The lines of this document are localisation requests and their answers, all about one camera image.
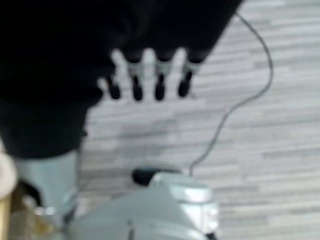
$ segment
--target black cable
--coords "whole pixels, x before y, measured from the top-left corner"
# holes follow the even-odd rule
[[[240,107],[260,98],[262,95],[264,95],[271,87],[273,80],[274,80],[274,63],[271,57],[271,53],[270,50],[265,42],[265,40],[263,39],[263,37],[258,33],[258,31],[243,17],[241,16],[238,12],[235,14],[240,20],[241,22],[256,36],[256,38],[259,40],[259,42],[262,44],[263,49],[265,51],[266,57],[267,57],[267,61],[268,61],[268,66],[269,66],[269,78],[268,78],[268,82],[267,84],[263,87],[263,89],[261,89],[258,93],[238,102],[237,104],[235,104],[234,106],[232,106],[231,108],[229,108],[229,110],[223,115],[217,129],[216,132],[212,138],[212,140],[210,141],[207,149],[205,150],[205,152],[195,161],[193,161],[190,166],[189,166],[189,176],[192,176],[194,174],[194,168],[203,163],[206,158],[208,157],[208,155],[211,153],[211,151],[215,148],[220,133],[222,131],[222,129],[225,126],[226,121],[228,120],[228,118]]]

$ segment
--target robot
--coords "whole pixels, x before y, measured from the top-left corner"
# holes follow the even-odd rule
[[[23,202],[56,229],[34,239],[216,239],[219,207],[213,191],[176,168],[137,168],[132,179],[145,189],[75,218],[77,155],[15,161],[25,189]]]

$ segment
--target floor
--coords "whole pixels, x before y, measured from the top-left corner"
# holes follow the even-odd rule
[[[320,1],[247,0],[239,12],[270,47],[274,85],[229,119],[195,177],[214,189],[220,204],[220,240],[319,240]],[[83,205],[136,191],[130,179],[135,166],[173,163],[187,169],[206,149],[222,114],[268,78],[260,43],[237,18],[184,100],[176,94],[183,58],[179,50],[166,100],[158,103],[154,56],[147,51],[146,96],[136,103],[123,59],[115,53],[123,98],[106,95],[90,113]]]

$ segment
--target white robot part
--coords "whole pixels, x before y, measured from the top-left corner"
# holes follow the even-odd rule
[[[64,228],[76,208],[78,152],[45,160],[15,159],[15,165],[20,180],[38,193],[36,196],[30,193],[24,203],[56,228]]]
[[[208,186],[179,173],[158,172],[149,186],[165,185],[190,220],[204,234],[219,227],[219,206]]]

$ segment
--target wooden floor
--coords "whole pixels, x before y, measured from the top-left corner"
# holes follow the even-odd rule
[[[195,177],[215,190],[220,240],[319,240],[320,1],[248,0],[239,12],[271,49],[274,85],[229,119]],[[260,43],[236,18],[185,100],[176,94],[183,51],[161,103],[153,99],[150,51],[142,103],[132,100],[124,62],[114,57],[123,98],[106,96],[87,122],[81,177],[87,207],[136,191],[134,166],[164,162],[186,169],[207,147],[224,111],[258,91],[269,74]]]

